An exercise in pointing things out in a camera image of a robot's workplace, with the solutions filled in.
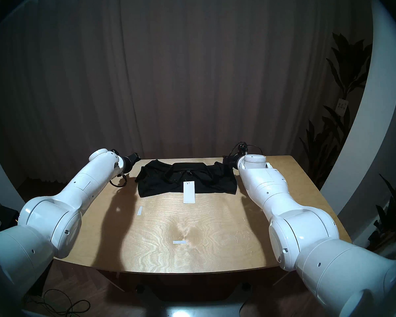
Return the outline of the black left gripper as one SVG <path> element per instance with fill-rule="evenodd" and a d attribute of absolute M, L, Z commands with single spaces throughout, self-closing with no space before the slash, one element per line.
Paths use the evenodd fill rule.
<path fill-rule="evenodd" d="M 123 169 L 122 169 L 122 173 L 123 174 L 128 174 L 133 166 L 141 160 L 140 156 L 137 153 L 132 153 L 129 156 L 123 156 L 122 157 L 123 160 Z"/>

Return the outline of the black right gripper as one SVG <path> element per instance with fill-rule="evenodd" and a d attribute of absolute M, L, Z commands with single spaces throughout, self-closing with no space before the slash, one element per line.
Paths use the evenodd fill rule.
<path fill-rule="evenodd" d="M 228 155 L 222 156 L 222 164 L 226 165 L 228 168 L 235 168 L 238 170 L 238 160 L 240 159 L 240 155 Z"/>

